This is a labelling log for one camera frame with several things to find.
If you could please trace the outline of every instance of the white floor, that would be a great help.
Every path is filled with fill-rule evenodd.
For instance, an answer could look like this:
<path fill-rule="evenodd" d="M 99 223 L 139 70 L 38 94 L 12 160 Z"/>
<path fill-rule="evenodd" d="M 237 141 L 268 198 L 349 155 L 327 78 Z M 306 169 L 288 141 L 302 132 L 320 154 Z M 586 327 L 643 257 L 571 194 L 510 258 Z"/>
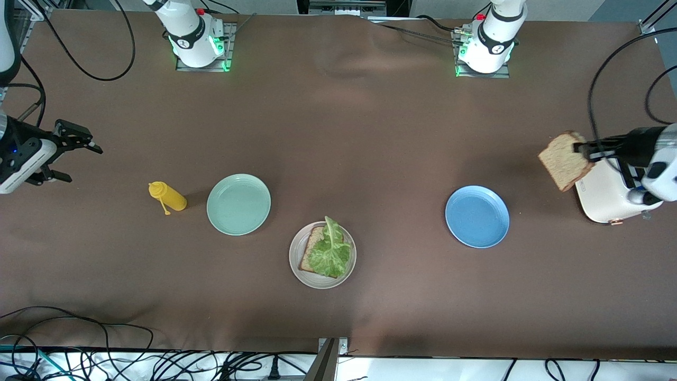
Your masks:
<path fill-rule="evenodd" d="M 161 353 L 149 353 L 142 355 L 140 361 L 125 370 L 124 375 L 130 380 L 145 381 L 150 380 L 153 367 L 158 363 L 156 356 Z M 137 359 L 138 353 L 114 353 L 115 359 Z M 194 359 L 201 356 L 195 354 L 181 361 L 182 366 L 190 364 Z M 216 358 L 207 357 L 193 366 L 191 370 L 212 369 L 220 367 L 227 354 L 218 354 Z M 51 354 L 50 359 L 62 369 L 68 369 L 64 354 Z M 17 355 L 17 364 L 30 366 L 35 358 L 35 354 L 21 353 Z M 69 359 L 73 367 L 80 364 L 80 354 L 70 353 Z M 101 361 L 108 358 L 106 353 L 97 353 L 94 355 L 95 361 Z M 315 356 L 314 355 L 283 355 L 283 358 L 289 360 L 302 369 L 309 369 Z M 7 353 L 0 354 L 0 361 L 11 363 L 11 357 Z M 336 381 L 352 381 L 362 378 L 367 381 L 501 381 L 505 376 L 506 370 L 511 360 L 503 359 L 402 359 L 402 358 L 369 358 L 369 357 L 342 357 L 338 362 Z M 567 380 L 570 381 L 588 381 L 592 375 L 595 363 L 593 361 L 558 361 Z M 116 362 L 119 369 L 128 363 Z M 271 357 L 261 361 L 262 368 L 252 372 L 238 372 L 237 380 L 260 380 L 270 373 Z M 117 372 L 110 365 L 110 362 L 101 365 L 114 381 L 124 380 L 117 376 Z M 301 374 L 298 370 L 279 362 L 280 374 L 285 376 Z M 555 366 L 551 364 L 551 372 L 556 376 L 559 373 Z M 178 367 L 169 367 L 162 375 L 163 380 L 171 380 L 179 372 Z M 42 361 L 38 372 L 41 376 L 58 372 L 58 369 Z M 9 366 L 0 366 L 0 379 L 4 379 L 16 372 Z M 215 371 L 209 370 L 199 374 L 194 374 L 194 381 L 208 381 L 213 378 Z M 95 370 L 92 373 L 92 381 L 105 381 L 106 375 Z M 677 363 L 645 363 L 643 361 L 603 361 L 595 381 L 668 381 L 670 378 L 677 378 Z M 58 378 L 59 380 L 68 380 L 68 376 Z M 191 377 L 184 374 L 176 380 L 191 380 Z M 543 360 L 519 360 L 510 373 L 509 380 L 541 380 L 551 381 L 550 376 L 545 372 Z"/>

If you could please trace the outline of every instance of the cable connector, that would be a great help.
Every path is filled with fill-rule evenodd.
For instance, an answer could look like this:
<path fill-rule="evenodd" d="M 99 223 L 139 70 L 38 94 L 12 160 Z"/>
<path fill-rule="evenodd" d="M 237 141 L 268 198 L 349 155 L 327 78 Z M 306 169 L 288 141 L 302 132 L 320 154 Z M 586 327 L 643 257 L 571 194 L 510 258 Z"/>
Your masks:
<path fill-rule="evenodd" d="M 278 358 L 279 356 L 275 355 L 273 357 L 273 365 L 270 367 L 270 374 L 268 375 L 268 380 L 279 380 L 280 371 L 278 370 Z"/>

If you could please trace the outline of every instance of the green plate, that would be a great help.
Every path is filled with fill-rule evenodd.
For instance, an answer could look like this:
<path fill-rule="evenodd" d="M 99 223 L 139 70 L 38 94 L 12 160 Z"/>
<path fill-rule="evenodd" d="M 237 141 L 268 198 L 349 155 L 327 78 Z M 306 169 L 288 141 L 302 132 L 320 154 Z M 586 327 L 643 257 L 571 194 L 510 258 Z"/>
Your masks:
<path fill-rule="evenodd" d="M 252 175 L 224 178 L 207 199 L 209 222 L 227 235 L 245 235 L 257 230 L 269 212 L 270 192 L 263 181 Z"/>

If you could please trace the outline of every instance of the plate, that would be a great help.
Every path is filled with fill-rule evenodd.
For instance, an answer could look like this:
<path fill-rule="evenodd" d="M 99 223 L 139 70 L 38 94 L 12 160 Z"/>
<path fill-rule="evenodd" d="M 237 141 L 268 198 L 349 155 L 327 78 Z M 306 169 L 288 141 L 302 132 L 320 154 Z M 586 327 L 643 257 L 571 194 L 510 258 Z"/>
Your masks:
<path fill-rule="evenodd" d="M 305 246 L 308 243 L 308 238 L 310 237 L 310 232 L 313 228 L 317 226 L 325 226 L 326 222 L 313 222 L 310 225 L 305 226 L 296 234 L 296 237 L 292 240 L 292 245 L 289 247 L 289 266 L 292 268 L 292 272 L 296 278 L 305 284 L 308 287 L 316 289 L 328 289 L 336 287 L 343 283 L 355 268 L 355 261 L 357 260 L 357 249 L 355 248 L 355 241 L 353 237 L 348 233 L 347 230 L 341 226 L 343 231 L 343 241 L 350 243 L 350 260 L 348 261 L 348 269 L 345 274 L 334 279 L 332 277 L 325 277 L 324 275 L 319 275 L 315 273 L 309 273 L 299 269 L 301 265 L 301 259 L 303 258 L 303 253 L 305 252 Z"/>
<path fill-rule="evenodd" d="M 269 212 L 270 192 L 263 181 L 252 175 L 224 178 L 207 199 L 209 222 L 227 235 L 245 235 L 257 230 Z"/>
<path fill-rule="evenodd" d="M 498 244 L 510 227 L 506 204 L 494 191 L 483 186 L 464 186 L 454 192 L 444 214 L 454 237 L 476 249 Z"/>

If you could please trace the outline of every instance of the white plate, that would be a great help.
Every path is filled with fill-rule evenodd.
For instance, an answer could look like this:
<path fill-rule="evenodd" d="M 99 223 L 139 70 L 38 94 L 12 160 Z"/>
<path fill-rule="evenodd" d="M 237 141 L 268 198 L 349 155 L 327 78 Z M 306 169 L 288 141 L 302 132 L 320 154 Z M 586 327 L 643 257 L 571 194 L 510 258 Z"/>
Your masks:
<path fill-rule="evenodd" d="M 343 281 L 348 279 L 350 274 L 353 272 L 353 269 L 355 268 L 355 261 L 357 260 L 355 241 L 353 241 L 353 237 L 351 237 L 350 233 L 341 227 L 341 230 L 343 231 L 343 241 L 350 243 L 350 260 L 348 261 L 348 269 L 346 270 L 345 274 L 334 279 L 332 277 L 325 277 L 324 275 L 309 273 L 299 269 L 299 266 L 301 265 L 301 259 L 303 258 L 303 253 L 305 252 L 305 246 L 308 243 L 308 238 L 310 237 L 310 232 L 313 230 L 313 228 L 324 225 L 327 225 L 327 223 L 324 221 L 313 222 L 312 224 L 302 228 L 296 234 L 296 237 L 294 237 L 292 240 L 292 245 L 289 247 L 289 266 L 291 266 L 292 272 L 296 278 L 301 281 L 301 283 L 316 289 L 328 289 L 343 283 Z"/>

